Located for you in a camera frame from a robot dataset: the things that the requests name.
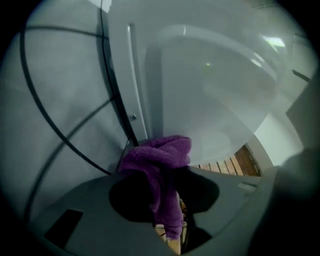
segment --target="black cable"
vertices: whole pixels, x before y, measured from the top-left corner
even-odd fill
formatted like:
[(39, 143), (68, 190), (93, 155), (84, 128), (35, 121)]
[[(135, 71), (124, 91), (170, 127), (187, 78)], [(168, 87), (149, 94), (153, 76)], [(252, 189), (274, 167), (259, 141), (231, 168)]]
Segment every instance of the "black cable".
[[(69, 134), (66, 136), (68, 140), (70, 140), (76, 133), (77, 131), (80, 130), (82, 126), (84, 126), (94, 115), (96, 115), (101, 109), (103, 109), (105, 106), (107, 106), (111, 101), (113, 101), (114, 98), (110, 98), (107, 100), (105, 103), (97, 107), (94, 111), (92, 111), (89, 115), (87, 115), (86, 118), (84, 118), (75, 128), (73, 128)], [(39, 174), (35, 178), (35, 181), (33, 183), (30, 195), (28, 197), (28, 200), (26, 202), (25, 208), (24, 208), (24, 215), (23, 215), (23, 220), (25, 223), (28, 223), (30, 220), (30, 215), (31, 215), (31, 209), (32, 205), (34, 203), (36, 194), (38, 192), (39, 187), (41, 186), (42, 180), (44, 179), (45, 175), (47, 174), (50, 166), (58, 156), (58, 154), (61, 152), (61, 150), (65, 146), (65, 142), (61, 141), (61, 143), (54, 149), (50, 157), (45, 161), (43, 167), (41, 168)]]
[(100, 170), (101, 172), (107, 174), (107, 175), (111, 175), (110, 172), (108, 172), (107, 170), (103, 169), (102, 167), (100, 167), (99, 165), (97, 165), (95, 162), (93, 162), (92, 160), (90, 160), (88, 157), (86, 157), (82, 152), (80, 152), (64, 135), (63, 133), (58, 129), (58, 127), (55, 125), (55, 123), (52, 121), (52, 119), (50, 118), (50, 116), (48, 115), (46, 109), (44, 108), (38, 94), (37, 91), (35, 89), (34, 83), (31, 79), (30, 76), (30, 71), (28, 68), (28, 64), (27, 64), (27, 58), (26, 58), (26, 49), (25, 49), (25, 32), (26, 32), (26, 25), (27, 22), (25, 22), (25, 24), (22, 27), (22, 30), (20, 32), (20, 60), (21, 60), (21, 65), (22, 65), (22, 70), (23, 70), (23, 74), (24, 74), (24, 78), (26, 81), (26, 84), (29, 88), (29, 91), (33, 97), (33, 100), (36, 104), (36, 106), (38, 107), (39, 111), (41, 112), (43, 118), (47, 121), (47, 123), (49, 124), (49, 126), (54, 130), (54, 132), (59, 136), (59, 138), (73, 151), (75, 152), (79, 157), (81, 157), (83, 160), (85, 160), (87, 163), (91, 164), (92, 166), (94, 166), (95, 168), (97, 168), (98, 170)]
[[(106, 58), (106, 52), (105, 52), (105, 30), (104, 30), (104, 20), (103, 20), (103, 10), (102, 10), (102, 5), (103, 5), (103, 1), (101, 0), (101, 4), (100, 4), (100, 22), (101, 22), (101, 30), (102, 30), (102, 55), (103, 55), (103, 62), (104, 62), (104, 66), (105, 66), (105, 71), (106, 71), (106, 76), (111, 88), (111, 92), (113, 95), (115, 95), (115, 87), (114, 87), (114, 83), (116, 83), (115, 79), (111, 79), (110, 73), (109, 73), (109, 69), (108, 69), (108, 64), (107, 64), (107, 58)], [(135, 136), (134, 131), (132, 130), (129, 118), (127, 116), (124, 104), (121, 100), (121, 97), (117, 98), (115, 100), (115, 104), (116, 107), (118, 109), (123, 127), (125, 128), (125, 133), (127, 135), (128, 138), (130, 138), (132, 140), (133, 145), (136, 147), (139, 145), (137, 138)]]
[(62, 26), (55, 26), (55, 25), (28, 25), (26, 30), (53, 30), (53, 31), (64, 31), (64, 32), (72, 32), (77, 34), (83, 34), (86, 36), (96, 37), (96, 38), (102, 38), (109, 40), (109, 37), (104, 35), (99, 35), (96, 33), (92, 33), (89, 31), (84, 31), (76, 28), (70, 28), (70, 27), (62, 27)]
[(311, 79), (309, 77), (307, 77), (306, 75), (304, 74), (301, 74), (300, 72), (296, 71), (296, 70), (293, 70), (292, 69), (292, 73), (294, 75), (296, 75), (297, 77), (301, 78), (302, 80), (306, 81), (307, 83), (309, 83), (311, 81)]

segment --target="toilet lid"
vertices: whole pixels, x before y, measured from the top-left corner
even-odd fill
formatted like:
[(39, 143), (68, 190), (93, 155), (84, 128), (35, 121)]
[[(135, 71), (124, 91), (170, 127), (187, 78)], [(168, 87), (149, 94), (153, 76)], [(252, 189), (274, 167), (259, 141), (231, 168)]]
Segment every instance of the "toilet lid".
[(188, 136), (191, 164), (242, 147), (266, 117), (285, 70), (285, 45), (240, 0), (117, 0), (108, 29), (138, 141)]

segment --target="purple cloth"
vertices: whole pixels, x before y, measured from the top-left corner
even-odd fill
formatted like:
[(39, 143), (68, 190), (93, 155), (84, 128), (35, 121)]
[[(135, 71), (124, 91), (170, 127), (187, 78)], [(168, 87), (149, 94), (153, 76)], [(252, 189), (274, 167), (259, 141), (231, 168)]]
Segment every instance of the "purple cloth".
[(182, 232), (183, 215), (171, 172), (190, 163), (190, 150), (190, 138), (174, 135), (135, 147), (120, 164), (121, 172), (136, 170), (146, 174), (154, 199), (150, 209), (155, 223), (163, 224), (166, 236), (175, 240)]

